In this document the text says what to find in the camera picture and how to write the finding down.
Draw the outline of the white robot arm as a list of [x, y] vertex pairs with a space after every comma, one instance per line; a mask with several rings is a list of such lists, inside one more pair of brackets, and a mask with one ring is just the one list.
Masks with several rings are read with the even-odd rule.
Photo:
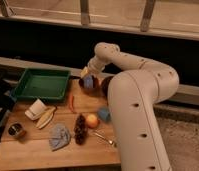
[[176, 70], [100, 42], [83, 73], [97, 75], [110, 63], [121, 69], [108, 85], [107, 98], [122, 171], [172, 171], [153, 105], [176, 93]]

